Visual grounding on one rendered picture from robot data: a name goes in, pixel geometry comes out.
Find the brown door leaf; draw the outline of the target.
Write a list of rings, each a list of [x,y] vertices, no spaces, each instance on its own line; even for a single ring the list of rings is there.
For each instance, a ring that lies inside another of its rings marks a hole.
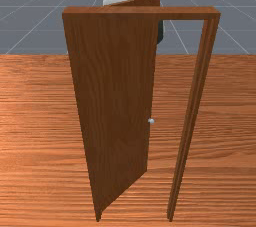
[[[157,33],[144,17],[62,13],[95,216],[147,171]]]

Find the brown door frame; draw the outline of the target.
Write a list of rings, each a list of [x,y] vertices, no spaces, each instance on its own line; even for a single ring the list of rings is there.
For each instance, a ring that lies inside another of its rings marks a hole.
[[[85,15],[95,14],[103,18],[120,18],[122,20],[144,17],[153,23],[153,31],[158,35],[158,23],[161,20],[200,20],[203,23],[190,96],[185,115],[183,131],[176,161],[172,188],[168,201],[167,214],[172,216],[175,211],[178,193],[186,165],[188,151],[194,131],[195,121],[202,97],[208,66],[215,41],[220,13],[213,7],[76,7],[81,8]]]

